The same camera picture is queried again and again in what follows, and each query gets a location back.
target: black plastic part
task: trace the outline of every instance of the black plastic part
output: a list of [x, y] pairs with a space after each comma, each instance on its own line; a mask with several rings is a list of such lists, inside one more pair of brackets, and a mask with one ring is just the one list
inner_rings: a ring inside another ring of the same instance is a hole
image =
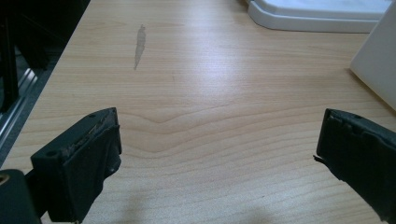
[[316, 161], [396, 223], [396, 133], [360, 116], [327, 109]]
[[41, 223], [19, 170], [0, 171], [0, 223]]
[[116, 108], [101, 110], [32, 156], [29, 181], [36, 188], [32, 197], [45, 200], [45, 204], [35, 200], [38, 215], [47, 207], [52, 221], [82, 222], [104, 180], [120, 167], [119, 127]]

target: wood grain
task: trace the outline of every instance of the wood grain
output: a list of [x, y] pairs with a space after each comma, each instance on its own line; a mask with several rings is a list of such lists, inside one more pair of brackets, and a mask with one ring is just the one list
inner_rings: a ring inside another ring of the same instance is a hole
[[327, 107], [396, 131], [348, 70], [366, 36], [268, 30], [245, 1], [92, 0], [2, 168], [115, 106], [122, 165], [84, 223], [379, 223], [312, 158]]

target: desk surface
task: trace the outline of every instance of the desk surface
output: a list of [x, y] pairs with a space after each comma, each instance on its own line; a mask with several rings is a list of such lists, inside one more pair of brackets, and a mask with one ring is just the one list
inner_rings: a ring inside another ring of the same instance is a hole
[[242, 0], [92, 0], [2, 168], [115, 106], [122, 165], [84, 223], [379, 223], [312, 158], [327, 107], [396, 131], [348, 70], [366, 36], [268, 30]]

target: black object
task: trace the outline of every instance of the black object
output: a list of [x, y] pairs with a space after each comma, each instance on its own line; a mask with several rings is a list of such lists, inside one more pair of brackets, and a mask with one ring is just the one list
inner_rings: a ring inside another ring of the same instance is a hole
[[396, 223], [396, 133], [358, 115], [327, 109], [316, 161]]
[[4, 101], [0, 112], [7, 111], [19, 97], [13, 38], [15, 5], [11, 2], [0, 0], [0, 77], [4, 80]]
[[[18, 171], [0, 172], [0, 223], [37, 223], [46, 211], [55, 222], [82, 222], [104, 180], [119, 169], [120, 154], [116, 108], [86, 116], [31, 157], [34, 169], [26, 181]], [[20, 222], [32, 209], [35, 217]]]

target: light wood tabletop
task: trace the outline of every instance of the light wood tabletop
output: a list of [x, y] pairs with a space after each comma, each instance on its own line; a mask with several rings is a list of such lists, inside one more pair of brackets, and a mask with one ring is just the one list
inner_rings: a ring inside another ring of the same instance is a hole
[[396, 131], [349, 70], [366, 37], [269, 30], [242, 0], [92, 0], [2, 169], [115, 106], [121, 168], [84, 223], [379, 223], [312, 157], [328, 107]]

